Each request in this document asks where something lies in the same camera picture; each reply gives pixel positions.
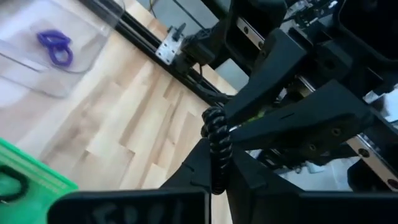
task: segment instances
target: screw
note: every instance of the screw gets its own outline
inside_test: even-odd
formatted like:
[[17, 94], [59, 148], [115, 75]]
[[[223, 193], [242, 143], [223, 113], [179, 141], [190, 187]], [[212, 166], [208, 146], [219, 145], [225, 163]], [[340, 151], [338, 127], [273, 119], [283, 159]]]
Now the screw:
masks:
[[370, 156], [368, 150], [366, 150], [366, 149], [359, 149], [358, 152], [359, 152], [359, 155], [361, 155], [365, 158], [369, 158], [369, 156]]
[[340, 136], [340, 134], [341, 134], [341, 129], [340, 128], [333, 128], [332, 130], [331, 130], [331, 134], [332, 135], [334, 135], [334, 136]]
[[398, 181], [393, 180], [393, 179], [388, 179], [388, 180], [387, 180], [387, 183], [388, 183], [391, 187], [393, 187], [394, 189], [398, 189]]
[[316, 151], [317, 147], [314, 144], [309, 144], [308, 145], [311, 151]]

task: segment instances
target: metal bracket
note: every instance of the metal bracket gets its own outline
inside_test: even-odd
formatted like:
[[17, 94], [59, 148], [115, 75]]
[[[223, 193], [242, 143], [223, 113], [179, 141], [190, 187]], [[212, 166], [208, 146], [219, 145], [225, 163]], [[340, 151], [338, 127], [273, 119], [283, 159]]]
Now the metal bracket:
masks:
[[264, 38], [247, 21], [239, 17], [236, 20], [236, 26], [258, 49], [261, 50], [264, 45]]
[[180, 28], [171, 27], [167, 37], [156, 50], [156, 56], [160, 58], [166, 65], [170, 65], [180, 49], [183, 40], [184, 37], [182, 30]]

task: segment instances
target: green plastic tray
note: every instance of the green plastic tray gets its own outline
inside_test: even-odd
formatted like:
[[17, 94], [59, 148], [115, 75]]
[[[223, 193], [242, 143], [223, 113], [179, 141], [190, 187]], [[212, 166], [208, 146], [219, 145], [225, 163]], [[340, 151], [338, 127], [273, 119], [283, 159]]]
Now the green plastic tray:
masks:
[[[51, 204], [78, 188], [72, 181], [3, 139], [0, 139], [1, 165], [12, 167], [29, 181], [29, 190], [24, 198], [7, 204], [0, 202], [1, 224], [46, 224]], [[0, 195], [13, 193], [18, 187], [17, 180], [0, 174]]]

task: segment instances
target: purple plastic part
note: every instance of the purple plastic part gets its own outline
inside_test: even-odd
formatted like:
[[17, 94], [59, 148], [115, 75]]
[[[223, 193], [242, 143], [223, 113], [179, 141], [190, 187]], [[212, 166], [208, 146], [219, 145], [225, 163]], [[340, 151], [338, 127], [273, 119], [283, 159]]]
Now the purple plastic part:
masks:
[[[73, 61], [73, 52], [69, 48], [69, 43], [71, 39], [65, 34], [58, 30], [46, 30], [39, 32], [37, 35], [37, 40], [46, 47], [49, 51], [49, 56], [51, 61], [61, 67], [69, 67]], [[57, 53], [66, 52], [67, 57], [65, 60], [60, 60], [57, 57]]]
[[37, 34], [37, 40], [44, 47], [57, 47], [59, 45], [68, 45], [70, 38], [58, 30], [46, 30]]
[[[48, 48], [48, 50], [49, 50], [50, 59], [51, 59], [52, 63], [54, 63], [55, 65], [62, 66], [62, 67], [69, 67], [73, 61], [73, 52], [70, 50], [70, 48], [68, 46], [52, 47], [52, 48]], [[59, 52], [66, 52], [67, 58], [65, 60], [60, 60], [57, 57], [57, 53], [59, 53]]]

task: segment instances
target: black belt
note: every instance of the black belt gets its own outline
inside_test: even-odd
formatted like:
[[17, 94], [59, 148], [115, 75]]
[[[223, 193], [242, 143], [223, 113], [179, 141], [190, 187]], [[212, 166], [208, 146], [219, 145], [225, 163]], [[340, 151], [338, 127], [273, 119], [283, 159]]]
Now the black belt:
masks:
[[28, 179], [26, 178], [25, 175], [21, 174], [20, 172], [14, 170], [9, 166], [0, 166], [0, 173], [6, 174], [7, 176], [18, 180], [20, 185], [19, 190], [16, 193], [8, 195], [0, 195], [0, 202], [10, 203], [26, 195], [29, 185], [28, 185]]

